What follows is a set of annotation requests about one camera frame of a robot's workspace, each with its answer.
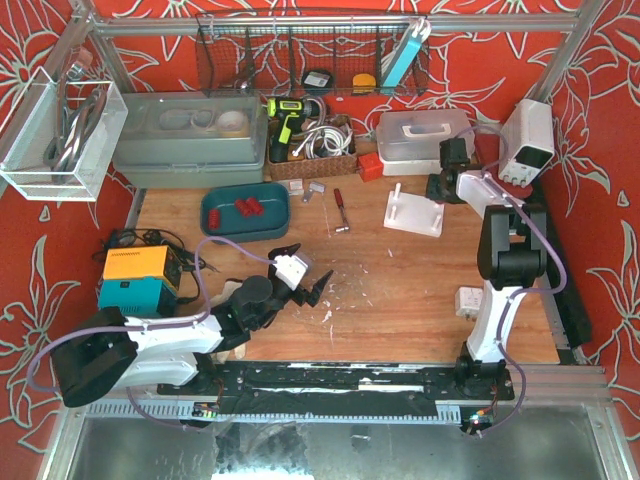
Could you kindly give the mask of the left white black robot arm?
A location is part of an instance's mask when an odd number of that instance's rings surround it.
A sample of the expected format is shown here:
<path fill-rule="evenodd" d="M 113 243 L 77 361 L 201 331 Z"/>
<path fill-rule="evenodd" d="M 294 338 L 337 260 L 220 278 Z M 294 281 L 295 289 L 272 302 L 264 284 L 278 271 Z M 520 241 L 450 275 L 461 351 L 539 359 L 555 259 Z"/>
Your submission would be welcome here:
<path fill-rule="evenodd" d="M 288 303 L 316 306 L 333 275 L 326 272 L 305 288 L 310 262 L 296 244 L 274 249 L 264 260 L 267 274 L 241 281 L 208 311 L 142 318 L 106 307 L 61 337 L 50 357 L 64 405 L 85 406 L 138 386 L 183 387 L 203 374 L 205 356 L 247 343 Z"/>

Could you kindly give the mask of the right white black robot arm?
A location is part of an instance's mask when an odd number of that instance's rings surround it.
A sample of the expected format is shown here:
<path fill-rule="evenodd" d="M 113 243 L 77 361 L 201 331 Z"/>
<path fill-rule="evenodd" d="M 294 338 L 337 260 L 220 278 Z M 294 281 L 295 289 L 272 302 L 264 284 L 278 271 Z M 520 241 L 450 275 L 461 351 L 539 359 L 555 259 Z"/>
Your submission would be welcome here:
<path fill-rule="evenodd" d="M 490 172 L 472 166 L 464 138 L 441 141 L 439 156 L 441 172 L 429 176 L 426 197 L 441 204 L 467 204 L 482 220 L 477 251 L 482 297 L 454 367 L 458 392 L 478 398 L 510 380 L 506 346 L 517 309 L 546 271 L 546 211 L 526 206 Z"/>

